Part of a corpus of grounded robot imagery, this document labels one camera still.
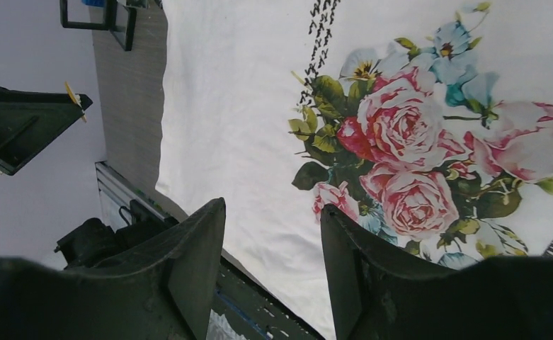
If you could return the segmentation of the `white floral t-shirt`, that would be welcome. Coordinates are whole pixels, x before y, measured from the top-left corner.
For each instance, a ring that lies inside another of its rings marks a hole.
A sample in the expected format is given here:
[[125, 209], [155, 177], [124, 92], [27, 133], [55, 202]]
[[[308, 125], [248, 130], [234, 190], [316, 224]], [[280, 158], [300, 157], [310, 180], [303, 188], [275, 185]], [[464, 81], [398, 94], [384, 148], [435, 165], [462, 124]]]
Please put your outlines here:
[[164, 1], [156, 189], [327, 339], [333, 205], [420, 264], [553, 257], [553, 1]]

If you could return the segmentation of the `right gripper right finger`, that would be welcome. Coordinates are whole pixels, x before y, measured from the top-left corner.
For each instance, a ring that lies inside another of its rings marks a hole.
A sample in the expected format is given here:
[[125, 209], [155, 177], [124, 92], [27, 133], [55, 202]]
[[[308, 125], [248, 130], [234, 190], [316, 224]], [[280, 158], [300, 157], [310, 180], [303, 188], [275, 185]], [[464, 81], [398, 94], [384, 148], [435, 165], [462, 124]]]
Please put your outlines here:
[[461, 270], [369, 233], [335, 205], [321, 240], [337, 339], [553, 339], [553, 258]]

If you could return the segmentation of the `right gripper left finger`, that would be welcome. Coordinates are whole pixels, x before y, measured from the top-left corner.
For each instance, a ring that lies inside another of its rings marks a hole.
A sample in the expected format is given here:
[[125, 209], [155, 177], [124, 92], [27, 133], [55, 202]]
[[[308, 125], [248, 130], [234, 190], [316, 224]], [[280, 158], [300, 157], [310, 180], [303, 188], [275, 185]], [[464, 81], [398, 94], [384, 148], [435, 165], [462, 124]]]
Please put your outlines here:
[[91, 268], [0, 257], [0, 339], [204, 339], [226, 203]]

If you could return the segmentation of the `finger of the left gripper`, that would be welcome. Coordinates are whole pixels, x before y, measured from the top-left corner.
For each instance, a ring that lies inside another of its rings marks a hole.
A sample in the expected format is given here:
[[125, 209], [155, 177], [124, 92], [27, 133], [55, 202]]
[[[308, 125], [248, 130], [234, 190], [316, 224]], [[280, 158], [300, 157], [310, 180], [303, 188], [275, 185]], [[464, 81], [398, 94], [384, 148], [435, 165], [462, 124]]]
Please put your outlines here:
[[[93, 101], [78, 93], [86, 110]], [[64, 93], [0, 86], [0, 175], [13, 176], [77, 120], [81, 109]]]

